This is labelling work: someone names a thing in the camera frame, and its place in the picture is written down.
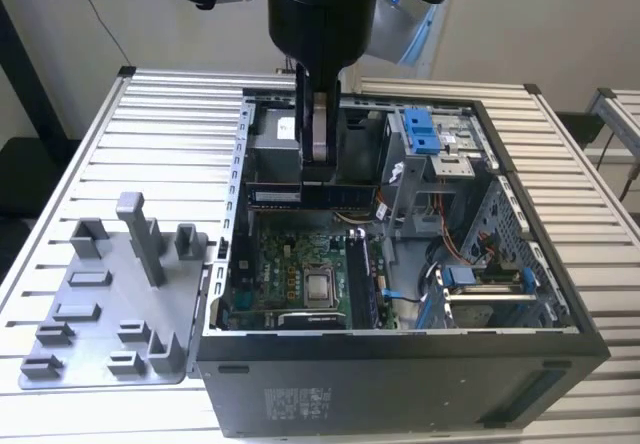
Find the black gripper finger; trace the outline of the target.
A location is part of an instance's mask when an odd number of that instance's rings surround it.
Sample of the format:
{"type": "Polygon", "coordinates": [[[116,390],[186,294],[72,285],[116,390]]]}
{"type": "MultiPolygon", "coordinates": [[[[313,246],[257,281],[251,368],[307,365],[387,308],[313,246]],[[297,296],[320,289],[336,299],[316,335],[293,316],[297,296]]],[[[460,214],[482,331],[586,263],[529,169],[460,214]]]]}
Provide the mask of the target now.
{"type": "Polygon", "coordinates": [[[299,143],[302,182],[328,183],[337,168],[337,122],[341,84],[314,91],[306,69],[296,64],[295,134],[299,143]]]}

